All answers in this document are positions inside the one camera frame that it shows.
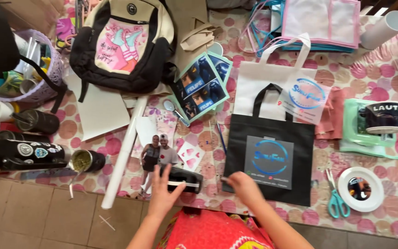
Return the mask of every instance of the person's left hand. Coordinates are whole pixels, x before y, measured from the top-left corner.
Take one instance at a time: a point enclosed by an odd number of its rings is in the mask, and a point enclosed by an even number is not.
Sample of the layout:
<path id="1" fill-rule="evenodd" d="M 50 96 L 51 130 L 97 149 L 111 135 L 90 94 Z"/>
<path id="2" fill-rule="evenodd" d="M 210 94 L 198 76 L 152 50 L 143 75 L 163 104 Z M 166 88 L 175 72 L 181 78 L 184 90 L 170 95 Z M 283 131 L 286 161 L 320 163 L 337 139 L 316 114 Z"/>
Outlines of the person's left hand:
<path id="1" fill-rule="evenodd" d="M 171 164 L 165 167 L 165 170 L 160 177 L 161 168 L 159 165 L 154 166 L 154 174 L 152 180 L 152 194 L 150 205 L 148 207 L 147 216 L 162 220 L 165 215 L 173 207 L 174 202 L 178 199 L 182 191 L 185 189 L 185 184 L 180 184 L 174 189 L 172 193 L 168 191 L 168 181 L 171 169 Z"/>

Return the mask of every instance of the white tube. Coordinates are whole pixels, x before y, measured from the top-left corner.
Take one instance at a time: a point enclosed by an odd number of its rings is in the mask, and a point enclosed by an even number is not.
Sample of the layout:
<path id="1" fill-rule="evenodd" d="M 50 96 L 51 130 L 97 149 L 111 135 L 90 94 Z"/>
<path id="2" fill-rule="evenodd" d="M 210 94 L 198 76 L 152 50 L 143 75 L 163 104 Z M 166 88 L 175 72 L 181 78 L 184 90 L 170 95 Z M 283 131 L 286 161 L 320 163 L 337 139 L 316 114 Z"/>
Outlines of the white tube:
<path id="1" fill-rule="evenodd" d="M 398 34 L 398 10 L 389 12 L 360 36 L 366 49 L 375 49 Z"/>
<path id="2" fill-rule="evenodd" d="M 147 106 L 149 96 L 141 96 L 136 102 L 136 107 L 131 115 L 130 124 L 128 125 L 127 132 L 125 133 L 124 140 L 122 141 L 121 150 L 119 151 L 116 165 L 111 174 L 110 183 L 105 191 L 104 200 L 102 200 L 101 207 L 103 209 L 110 209 L 113 206 L 116 192 L 118 191 L 119 184 L 121 184 L 122 176 L 124 175 L 125 166 L 127 165 L 130 152 L 136 139 L 136 117 L 144 114 L 145 107 Z"/>

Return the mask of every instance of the plate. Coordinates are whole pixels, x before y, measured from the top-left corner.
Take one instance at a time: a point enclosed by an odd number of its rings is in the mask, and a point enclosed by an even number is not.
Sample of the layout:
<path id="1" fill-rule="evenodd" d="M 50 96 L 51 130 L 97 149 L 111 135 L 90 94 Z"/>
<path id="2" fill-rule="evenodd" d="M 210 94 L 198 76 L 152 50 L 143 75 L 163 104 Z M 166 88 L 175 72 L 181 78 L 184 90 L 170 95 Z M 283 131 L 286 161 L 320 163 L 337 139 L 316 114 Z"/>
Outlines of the plate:
<path id="1" fill-rule="evenodd" d="M 337 190 L 343 201 L 359 212 L 376 210 L 384 199 L 380 179 L 372 171 L 362 167 L 346 169 L 339 177 Z"/>

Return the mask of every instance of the red floral clothing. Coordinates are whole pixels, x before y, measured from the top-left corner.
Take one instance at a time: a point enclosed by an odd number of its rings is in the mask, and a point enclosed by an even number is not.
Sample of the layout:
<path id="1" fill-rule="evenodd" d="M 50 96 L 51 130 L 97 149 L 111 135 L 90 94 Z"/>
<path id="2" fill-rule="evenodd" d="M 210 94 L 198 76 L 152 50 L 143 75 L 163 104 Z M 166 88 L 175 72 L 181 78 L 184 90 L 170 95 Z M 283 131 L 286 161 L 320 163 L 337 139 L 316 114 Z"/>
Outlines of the red floral clothing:
<path id="1" fill-rule="evenodd" d="M 252 218 L 237 214 L 184 209 L 170 221 L 158 249 L 274 249 L 267 233 Z"/>

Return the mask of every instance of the white bag handle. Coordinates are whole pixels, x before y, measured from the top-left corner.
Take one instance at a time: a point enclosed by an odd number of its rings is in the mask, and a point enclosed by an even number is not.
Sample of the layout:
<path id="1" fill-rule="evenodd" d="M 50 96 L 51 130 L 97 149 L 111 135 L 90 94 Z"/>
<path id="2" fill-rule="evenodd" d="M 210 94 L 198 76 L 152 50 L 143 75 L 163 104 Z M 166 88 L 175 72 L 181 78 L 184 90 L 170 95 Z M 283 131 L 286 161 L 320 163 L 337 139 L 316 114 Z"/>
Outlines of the white bag handle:
<path id="1" fill-rule="evenodd" d="M 263 51 L 262 57 L 260 58 L 259 63 L 267 64 L 268 57 L 270 57 L 270 54 L 273 53 L 273 51 L 276 50 L 276 48 L 281 47 L 281 46 L 290 45 L 297 40 L 300 40 L 303 43 L 303 45 L 300 50 L 299 56 L 297 57 L 297 61 L 296 61 L 296 64 L 294 65 L 294 67 L 296 69 L 301 69 L 303 66 L 303 63 L 305 62 L 305 60 L 308 57 L 308 54 L 310 53 L 310 48 L 311 48 L 310 36 L 308 35 L 308 33 L 303 33 L 303 34 L 299 35 L 298 37 L 295 37 L 284 44 L 271 45 L 269 48 L 267 48 L 267 49 L 265 49 L 265 51 Z"/>

